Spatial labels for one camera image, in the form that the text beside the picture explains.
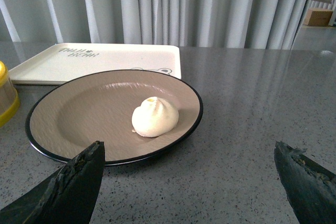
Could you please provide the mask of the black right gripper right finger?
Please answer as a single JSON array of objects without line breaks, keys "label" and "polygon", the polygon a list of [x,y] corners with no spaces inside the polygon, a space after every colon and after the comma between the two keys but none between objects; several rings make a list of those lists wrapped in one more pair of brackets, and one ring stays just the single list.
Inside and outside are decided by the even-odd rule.
[{"label": "black right gripper right finger", "polygon": [[299,223],[335,223],[335,174],[304,151],[276,142],[274,161]]}]

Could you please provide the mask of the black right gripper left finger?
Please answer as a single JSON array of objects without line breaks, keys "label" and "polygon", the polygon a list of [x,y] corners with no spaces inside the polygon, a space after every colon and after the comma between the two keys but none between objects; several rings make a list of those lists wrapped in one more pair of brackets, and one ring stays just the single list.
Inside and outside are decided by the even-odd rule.
[{"label": "black right gripper left finger", "polygon": [[1,209],[1,223],[89,223],[104,165],[104,143],[96,141]]}]

